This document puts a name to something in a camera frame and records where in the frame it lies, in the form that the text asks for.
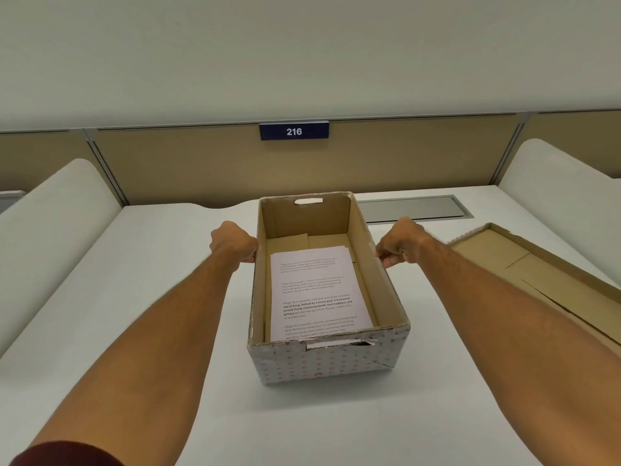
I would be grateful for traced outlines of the person's right hand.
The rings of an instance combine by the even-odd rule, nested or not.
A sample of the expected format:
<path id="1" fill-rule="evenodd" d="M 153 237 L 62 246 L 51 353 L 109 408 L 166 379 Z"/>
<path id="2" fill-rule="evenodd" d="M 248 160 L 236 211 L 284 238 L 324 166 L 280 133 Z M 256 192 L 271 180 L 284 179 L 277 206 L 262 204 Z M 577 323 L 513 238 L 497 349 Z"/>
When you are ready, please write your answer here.
<path id="1" fill-rule="evenodd" d="M 415 221 L 402 217 L 391 229 L 379 240 L 378 243 L 386 245 L 400 245 L 404 256 L 407 255 L 407 263 L 418 264 L 423 247 L 435 239 L 423 226 Z"/>

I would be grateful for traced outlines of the person's left hand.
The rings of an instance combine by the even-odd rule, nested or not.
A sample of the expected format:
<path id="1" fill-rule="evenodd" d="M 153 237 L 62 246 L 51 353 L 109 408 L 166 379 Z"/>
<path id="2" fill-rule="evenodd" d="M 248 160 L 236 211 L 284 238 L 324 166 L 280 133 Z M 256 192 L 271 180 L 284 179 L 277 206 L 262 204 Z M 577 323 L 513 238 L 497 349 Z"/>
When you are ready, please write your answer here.
<path id="1" fill-rule="evenodd" d="M 212 254 L 228 254 L 234 262 L 238 261 L 238 249 L 257 249 L 259 241 L 235 222 L 225 220 L 211 231 L 210 250 Z"/>

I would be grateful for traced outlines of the patterned white cardboard box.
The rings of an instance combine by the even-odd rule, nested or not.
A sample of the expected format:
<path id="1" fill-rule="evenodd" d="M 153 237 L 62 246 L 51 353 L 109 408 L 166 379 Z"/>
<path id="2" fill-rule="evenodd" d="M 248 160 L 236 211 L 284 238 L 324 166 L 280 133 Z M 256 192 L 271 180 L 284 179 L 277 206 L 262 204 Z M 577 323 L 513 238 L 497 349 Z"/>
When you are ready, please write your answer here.
<path id="1" fill-rule="evenodd" d="M 410 321 L 376 258 L 376 245 L 353 193 L 262 197 L 257 239 L 247 347 L 262 384 L 395 367 Z M 375 327 L 325 338 L 267 342 L 270 255 L 338 245 L 350 250 Z"/>

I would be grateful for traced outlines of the person's left forearm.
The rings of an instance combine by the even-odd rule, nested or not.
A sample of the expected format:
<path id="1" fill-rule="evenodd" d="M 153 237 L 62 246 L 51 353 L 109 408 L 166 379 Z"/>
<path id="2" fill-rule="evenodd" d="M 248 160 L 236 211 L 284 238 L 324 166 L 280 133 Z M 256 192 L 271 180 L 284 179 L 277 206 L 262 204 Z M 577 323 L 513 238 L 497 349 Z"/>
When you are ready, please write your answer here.
<path id="1" fill-rule="evenodd" d="M 71 441 L 124 466 L 172 466 L 196 419 L 223 302 L 244 259 L 218 246 L 96 360 L 31 446 Z"/>

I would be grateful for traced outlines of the person's right forearm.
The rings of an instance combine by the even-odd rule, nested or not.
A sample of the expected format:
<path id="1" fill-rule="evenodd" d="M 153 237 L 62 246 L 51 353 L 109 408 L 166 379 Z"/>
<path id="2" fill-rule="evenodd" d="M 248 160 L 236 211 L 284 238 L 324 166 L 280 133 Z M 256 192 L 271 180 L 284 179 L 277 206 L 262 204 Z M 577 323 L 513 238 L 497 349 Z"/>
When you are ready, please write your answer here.
<path id="1" fill-rule="evenodd" d="M 417 263 L 502 414 L 544 466 L 621 466 L 621 358 L 431 237 Z"/>

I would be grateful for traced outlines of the stack of printed paper sheets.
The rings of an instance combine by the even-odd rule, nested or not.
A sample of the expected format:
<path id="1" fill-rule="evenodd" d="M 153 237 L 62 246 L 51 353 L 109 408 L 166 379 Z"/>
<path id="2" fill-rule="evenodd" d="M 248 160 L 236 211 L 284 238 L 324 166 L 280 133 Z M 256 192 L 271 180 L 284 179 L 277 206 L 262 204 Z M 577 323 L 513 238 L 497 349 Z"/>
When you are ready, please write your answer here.
<path id="1" fill-rule="evenodd" d="M 267 342 L 325 338 L 375 327 L 344 245 L 270 255 Z"/>

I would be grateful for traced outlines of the beige desk partition panel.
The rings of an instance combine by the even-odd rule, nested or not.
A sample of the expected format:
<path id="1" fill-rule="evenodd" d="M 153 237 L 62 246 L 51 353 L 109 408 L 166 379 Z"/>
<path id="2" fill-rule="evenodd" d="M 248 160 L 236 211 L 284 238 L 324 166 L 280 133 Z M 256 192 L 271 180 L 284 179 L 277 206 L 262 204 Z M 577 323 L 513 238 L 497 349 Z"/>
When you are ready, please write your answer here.
<path id="1" fill-rule="evenodd" d="M 621 109 L 609 109 L 336 120 L 313 140 L 262 141 L 259 124 L 0 132 L 0 192 L 31 191 L 77 158 L 125 205 L 486 186 L 530 139 L 621 178 Z"/>

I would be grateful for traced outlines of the blue number sign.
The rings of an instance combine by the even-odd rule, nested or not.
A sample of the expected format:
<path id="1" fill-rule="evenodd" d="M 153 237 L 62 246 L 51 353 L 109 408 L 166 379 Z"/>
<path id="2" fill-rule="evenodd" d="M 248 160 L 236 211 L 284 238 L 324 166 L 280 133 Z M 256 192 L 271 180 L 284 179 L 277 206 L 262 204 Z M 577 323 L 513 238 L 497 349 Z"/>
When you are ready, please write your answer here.
<path id="1" fill-rule="evenodd" d="M 325 140 L 329 138 L 330 122 L 270 122 L 258 125 L 261 141 Z"/>

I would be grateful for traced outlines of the cardboard box lid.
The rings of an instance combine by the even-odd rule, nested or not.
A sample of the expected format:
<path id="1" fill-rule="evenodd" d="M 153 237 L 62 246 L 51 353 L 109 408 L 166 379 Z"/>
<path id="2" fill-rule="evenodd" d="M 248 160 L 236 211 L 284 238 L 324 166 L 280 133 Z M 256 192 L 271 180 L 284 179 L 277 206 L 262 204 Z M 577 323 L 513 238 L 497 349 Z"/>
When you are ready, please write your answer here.
<path id="1" fill-rule="evenodd" d="M 621 289 L 494 223 L 448 245 L 564 313 L 621 358 Z"/>

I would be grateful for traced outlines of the white curved side divider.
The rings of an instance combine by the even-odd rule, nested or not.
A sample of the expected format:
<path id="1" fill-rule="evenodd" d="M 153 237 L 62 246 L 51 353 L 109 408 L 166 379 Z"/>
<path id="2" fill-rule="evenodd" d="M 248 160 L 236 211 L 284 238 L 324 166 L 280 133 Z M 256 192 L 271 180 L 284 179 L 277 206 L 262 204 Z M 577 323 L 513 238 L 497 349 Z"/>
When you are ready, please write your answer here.
<path id="1" fill-rule="evenodd" d="M 499 188 L 621 287 L 621 181 L 530 139 Z"/>
<path id="2" fill-rule="evenodd" d="M 75 159 L 0 213 L 0 358 L 122 207 Z"/>

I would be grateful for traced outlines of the dark red sleeve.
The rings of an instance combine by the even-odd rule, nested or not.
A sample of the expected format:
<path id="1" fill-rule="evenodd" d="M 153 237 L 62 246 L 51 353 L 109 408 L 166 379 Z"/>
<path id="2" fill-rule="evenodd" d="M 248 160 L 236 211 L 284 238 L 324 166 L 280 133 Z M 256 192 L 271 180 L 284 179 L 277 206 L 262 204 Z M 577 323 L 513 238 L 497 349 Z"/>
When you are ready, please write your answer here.
<path id="1" fill-rule="evenodd" d="M 112 454 L 89 444 L 51 441 L 30 446 L 9 466 L 125 466 Z"/>

